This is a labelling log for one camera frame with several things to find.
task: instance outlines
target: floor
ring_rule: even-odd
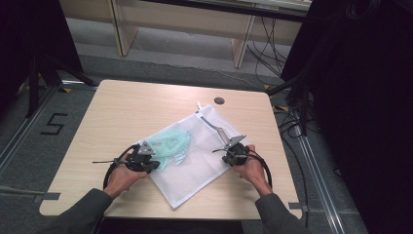
[[[250,90],[263,92],[269,85],[282,83],[274,73],[247,52],[242,68],[234,67],[231,41],[227,38],[211,37],[185,32],[171,32],[141,28],[129,54],[119,57],[111,24],[85,20],[67,19],[78,50],[85,74],[96,81],[111,78],[138,80],[144,82],[193,85],[225,89]],[[268,47],[265,43],[256,43],[258,50]],[[277,46],[279,52],[287,58],[289,47]],[[73,77],[61,72],[61,77],[73,80]],[[7,185],[24,190],[47,190],[64,152],[70,144],[78,125],[91,101],[94,90],[85,86],[72,86],[70,95],[57,92],[53,95],[39,120],[30,129],[10,162],[8,168],[0,173],[0,185]],[[288,90],[271,97],[274,106],[285,106]],[[27,89],[17,97],[10,111],[0,119],[0,147],[5,148],[14,132],[24,121]],[[65,120],[64,130],[54,138],[39,136],[53,113],[70,113],[70,120]],[[340,216],[343,231],[332,231],[326,212],[319,196],[318,188],[303,155],[295,130],[291,127],[291,115],[275,110],[277,124],[285,138],[284,148],[297,194],[306,214],[301,219],[308,224],[312,233],[367,233],[357,208],[346,189],[343,180],[334,173],[333,156],[328,150],[322,131],[317,126],[317,116],[312,116],[308,126],[308,140],[322,174],[322,179],[331,195],[332,204]],[[44,148],[53,157],[42,159]],[[31,164],[21,163],[27,155],[38,155]],[[38,204],[33,203],[32,195],[10,194],[0,191],[0,232],[29,233],[33,227],[40,227],[49,218],[38,214]],[[260,221],[243,221],[244,233],[262,233]]]

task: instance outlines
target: small dark circle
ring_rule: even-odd
[[[225,103],[225,99],[222,98],[222,97],[216,97],[213,101],[215,101],[215,103],[217,103],[217,104]]]

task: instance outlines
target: mesh bag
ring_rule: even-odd
[[[240,135],[208,105],[139,141],[146,140],[155,151],[153,160],[161,162],[150,176],[174,209],[230,168],[222,161],[222,152],[212,153],[212,150],[222,148],[224,141],[201,116],[212,125],[223,128],[228,137]]]

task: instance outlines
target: wooden table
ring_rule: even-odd
[[[214,99],[225,103],[218,105]],[[212,104],[256,145],[273,176],[274,191],[284,204],[298,203],[282,141],[268,96],[263,93],[105,80],[70,144],[49,192],[57,201],[43,201],[42,215],[59,215],[92,188],[102,187],[108,164],[137,140],[153,135],[194,113],[197,101]],[[229,170],[173,210],[147,177],[124,192],[105,216],[204,219],[259,219],[256,190]],[[290,210],[301,217],[301,210]]]

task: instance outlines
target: right hand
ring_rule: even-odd
[[[246,147],[248,147],[249,150],[251,150],[249,151],[249,154],[258,156],[256,155],[256,153],[254,153],[255,145],[250,144]],[[233,170],[239,173],[241,178],[244,178],[245,180],[250,182],[255,187],[255,189],[261,197],[273,193],[273,189],[265,179],[264,169],[257,159],[248,157],[243,165],[234,166]]]
[[[118,165],[112,172],[106,188],[103,189],[112,199],[116,199],[122,192],[128,191],[129,188],[138,180],[145,178],[146,172],[134,172],[125,166]]]

